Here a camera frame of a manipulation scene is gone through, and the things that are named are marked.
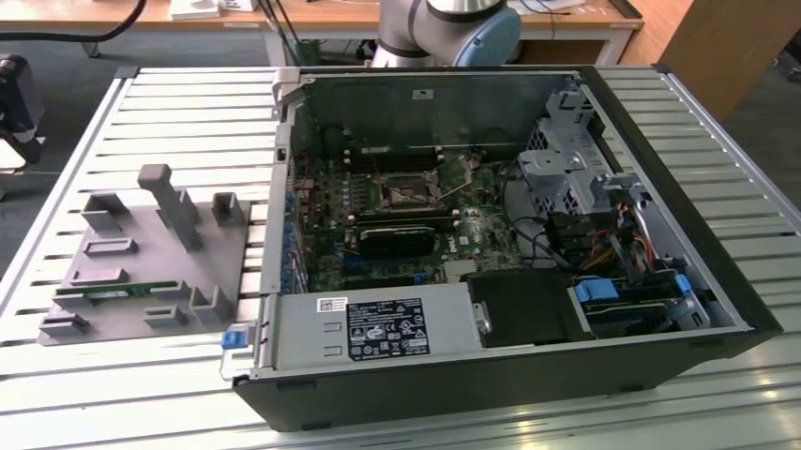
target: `power supply label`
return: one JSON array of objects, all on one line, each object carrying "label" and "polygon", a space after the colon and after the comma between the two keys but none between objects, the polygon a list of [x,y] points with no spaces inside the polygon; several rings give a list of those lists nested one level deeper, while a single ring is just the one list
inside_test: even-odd
[{"label": "power supply label", "polygon": [[429,330],[420,298],[349,304],[353,361],[429,353]]}]

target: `green circuit board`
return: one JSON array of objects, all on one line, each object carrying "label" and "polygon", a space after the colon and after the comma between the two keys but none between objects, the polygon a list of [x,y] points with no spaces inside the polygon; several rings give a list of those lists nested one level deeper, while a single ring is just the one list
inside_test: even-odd
[{"label": "green circuit board", "polygon": [[[497,202],[508,165],[508,161],[482,164],[468,150],[450,151],[437,170],[421,181],[410,181],[406,178],[413,175],[406,173],[350,174],[321,162],[311,169],[318,188],[310,191],[305,217],[310,291],[365,289],[354,286],[373,287],[372,280],[380,280],[382,286],[394,281],[404,285],[445,283],[452,275],[445,270],[448,262],[461,262],[476,270],[518,267],[522,255]],[[393,187],[393,180],[401,187]],[[421,188],[426,183],[429,190]],[[422,192],[433,190],[438,200],[428,204]],[[458,224],[453,232],[437,233],[429,255],[366,259],[349,245],[360,229],[348,217],[353,211],[365,216],[378,214],[397,203],[408,209],[432,206],[446,210]]]}]

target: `cable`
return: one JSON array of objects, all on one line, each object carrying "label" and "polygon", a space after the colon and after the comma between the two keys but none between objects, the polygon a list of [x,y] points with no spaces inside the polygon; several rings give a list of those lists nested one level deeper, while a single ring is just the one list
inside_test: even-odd
[{"label": "cable", "polygon": [[129,31],[142,11],[146,9],[149,0],[138,0],[134,11],[130,13],[125,21],[122,21],[110,31],[103,35],[71,35],[69,33],[42,33],[32,31],[11,31],[0,33],[0,41],[4,40],[48,40],[52,42],[78,42],[78,43],[98,43],[113,40],[123,33]]},{"label": "cable", "polygon": [[290,28],[291,36],[294,37],[295,42],[298,42],[298,46],[301,46],[301,37],[298,37],[298,33],[295,33],[295,27],[291,26],[290,15],[287,14],[287,11],[285,10],[285,4],[281,3],[281,0],[275,0],[275,4],[278,5],[278,8],[281,9],[281,15],[285,16],[285,21],[287,21],[287,27]]},{"label": "cable", "polygon": [[287,53],[290,54],[293,63],[297,66],[302,66],[301,59],[298,58],[298,54],[295,53],[295,50],[291,47],[290,40],[287,39],[287,34],[285,33],[285,28],[281,26],[281,22],[278,20],[278,16],[275,15],[275,9],[273,9],[270,0],[259,0],[259,5],[262,6],[262,12],[265,12],[267,22],[275,24],[275,32],[278,33],[278,36],[281,37],[281,40],[285,43],[285,47],[287,48]]},{"label": "cable", "polygon": [[549,14],[550,16],[550,40],[556,40],[556,20],[553,19],[553,16],[570,16],[572,13],[569,12],[553,12],[552,7],[549,7],[545,3],[542,3],[542,0],[534,0],[541,6],[542,8],[545,8],[549,12],[542,12],[538,11],[537,9],[534,9],[533,7],[530,7],[526,4],[526,0],[521,0],[521,5],[524,5],[524,7],[526,7],[526,9],[533,12],[534,14]]},{"label": "cable", "polygon": [[509,168],[508,168],[506,176],[504,177],[504,185],[501,186],[501,193],[498,194],[498,200],[501,202],[501,213],[504,215],[504,219],[506,220],[506,223],[510,224],[512,228],[517,232],[517,235],[520,237],[522,237],[524,239],[526,239],[529,242],[532,242],[532,244],[536,245],[540,249],[542,249],[549,254],[549,256],[556,261],[557,265],[564,270],[566,270],[569,272],[581,272],[581,273],[584,273],[584,271],[580,271],[578,269],[576,269],[576,267],[573,267],[573,265],[568,262],[568,260],[565,260],[565,258],[562,258],[562,255],[560,255],[553,250],[553,248],[550,248],[549,246],[546,246],[545,244],[542,244],[541,242],[538,242],[528,234],[525,234],[522,232],[522,230],[520,228],[517,228],[517,225],[516,225],[517,220],[512,220],[510,219],[510,212],[506,209],[506,190],[508,190],[508,187],[510,185],[512,170],[514,169],[514,167],[517,166],[517,164],[518,164],[517,159],[514,159],[512,161],[512,164],[510,164]]}]

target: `metal slotted surface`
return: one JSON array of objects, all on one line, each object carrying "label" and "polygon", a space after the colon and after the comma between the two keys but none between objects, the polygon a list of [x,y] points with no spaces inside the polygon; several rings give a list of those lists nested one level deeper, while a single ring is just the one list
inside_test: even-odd
[{"label": "metal slotted surface", "polygon": [[[271,176],[271,70],[145,69],[117,81],[0,292],[4,449],[793,448],[801,439],[801,241],[795,210],[671,77],[601,68],[787,333],[656,390],[388,424],[281,434],[218,374],[219,336],[44,348],[32,340],[67,272],[94,191],[135,188],[139,164],[169,162],[197,201],[233,190],[257,202],[239,319],[254,316]],[[631,163],[611,138],[625,167]]]}]

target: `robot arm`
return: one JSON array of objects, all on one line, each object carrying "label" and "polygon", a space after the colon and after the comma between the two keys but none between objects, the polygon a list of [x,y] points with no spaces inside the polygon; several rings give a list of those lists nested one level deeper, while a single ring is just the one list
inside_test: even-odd
[{"label": "robot arm", "polygon": [[506,0],[382,0],[378,26],[378,68],[500,66],[521,34]]}]

